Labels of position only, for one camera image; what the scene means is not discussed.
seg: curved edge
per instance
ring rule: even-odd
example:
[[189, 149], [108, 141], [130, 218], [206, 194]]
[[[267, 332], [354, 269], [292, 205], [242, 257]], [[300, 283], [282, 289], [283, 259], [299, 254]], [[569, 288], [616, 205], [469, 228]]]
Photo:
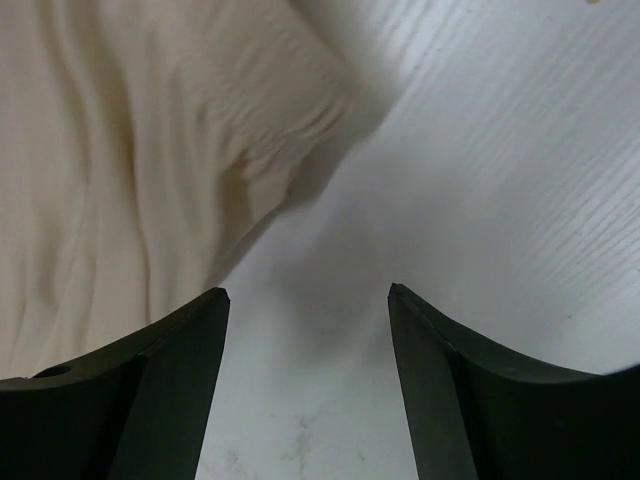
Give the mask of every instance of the curved edge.
[[524, 383], [569, 383], [598, 377], [537, 360], [500, 345], [450, 319], [404, 285], [393, 284], [389, 298], [402, 302], [443, 349], [497, 376]]
[[[184, 328], [191, 318], [202, 310], [210, 310], [212, 317], [224, 318], [226, 325], [229, 308], [227, 292], [221, 288], [212, 288], [163, 319], [98, 350], [47, 368], [31, 378], [1, 380], [0, 391], [20, 392], [60, 388], [109, 375], [110, 372], [123, 367], [134, 358], [144, 356], [145, 352], [161, 347], [167, 337]], [[47, 375], [47, 372], [56, 370], [63, 373]]]

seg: dark green plastic piece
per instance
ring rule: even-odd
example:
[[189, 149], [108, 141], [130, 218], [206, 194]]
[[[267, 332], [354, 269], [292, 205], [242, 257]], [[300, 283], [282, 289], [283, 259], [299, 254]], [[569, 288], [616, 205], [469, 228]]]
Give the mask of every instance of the dark green plastic piece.
[[640, 367], [596, 376], [535, 360], [402, 285], [389, 310], [421, 480], [640, 479]]
[[228, 314], [213, 289], [104, 348], [0, 381], [0, 479], [192, 480]]

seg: wrinkled fabric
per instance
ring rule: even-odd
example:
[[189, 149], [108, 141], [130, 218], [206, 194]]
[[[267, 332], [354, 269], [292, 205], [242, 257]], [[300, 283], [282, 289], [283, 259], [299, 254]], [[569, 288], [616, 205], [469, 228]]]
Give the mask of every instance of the wrinkled fabric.
[[0, 377], [201, 293], [349, 110], [284, 0], [0, 3]]

